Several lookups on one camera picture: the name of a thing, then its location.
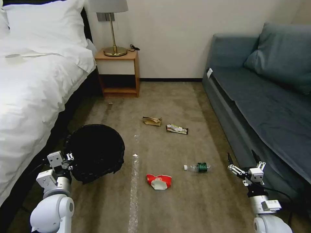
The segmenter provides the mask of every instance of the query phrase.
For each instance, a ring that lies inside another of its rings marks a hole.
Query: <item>white duvet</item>
[[[5,58],[9,54],[22,58]],[[83,47],[0,40],[0,205],[94,68],[92,52]]]

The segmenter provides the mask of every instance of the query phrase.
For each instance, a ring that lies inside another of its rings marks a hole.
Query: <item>bed frame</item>
[[[3,0],[3,5],[11,4],[44,4],[54,2],[56,0]],[[81,16],[84,22],[84,33],[87,39],[92,41],[91,30],[87,19],[85,9],[82,10]],[[65,110],[60,112],[57,121],[51,130],[51,135],[47,141],[46,146],[34,157],[29,166],[22,173],[20,178],[15,183],[9,197],[4,201],[0,207],[0,232],[6,232],[11,222],[14,219],[17,211],[21,208],[28,192],[36,181],[36,177],[41,172],[43,165],[42,160],[53,152],[59,139],[64,137],[68,130],[67,125],[72,119],[76,109],[79,107],[82,100],[90,95],[101,95],[101,89],[98,81],[98,70],[95,69],[87,79],[81,84],[73,95],[65,104]]]

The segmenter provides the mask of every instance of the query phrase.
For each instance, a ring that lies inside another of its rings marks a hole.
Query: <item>carpet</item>
[[[145,125],[142,117],[162,117],[162,126]],[[166,132],[169,123],[189,128],[189,134]],[[227,152],[233,152],[201,83],[142,82],[139,98],[87,99],[69,130],[85,124],[117,130],[125,162],[117,173],[90,184],[73,180],[73,233],[254,232],[247,189],[227,169]],[[183,170],[197,162],[211,165],[210,172]],[[172,176],[172,186],[154,190],[147,173]],[[32,210],[39,201],[35,184],[24,206]],[[284,221],[287,214],[281,212]],[[8,232],[25,232],[28,219],[20,210]],[[308,220],[296,214],[292,225],[295,232],[311,231]]]

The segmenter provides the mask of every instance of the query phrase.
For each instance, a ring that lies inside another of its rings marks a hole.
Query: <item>sofa armrest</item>
[[[259,36],[214,34],[206,68],[243,67],[247,57],[257,49]]]

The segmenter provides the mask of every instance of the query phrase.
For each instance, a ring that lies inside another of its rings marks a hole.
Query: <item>wooden nightstand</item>
[[[108,57],[101,49],[95,60],[104,96],[139,96],[140,73],[137,51],[128,51],[121,57]]]

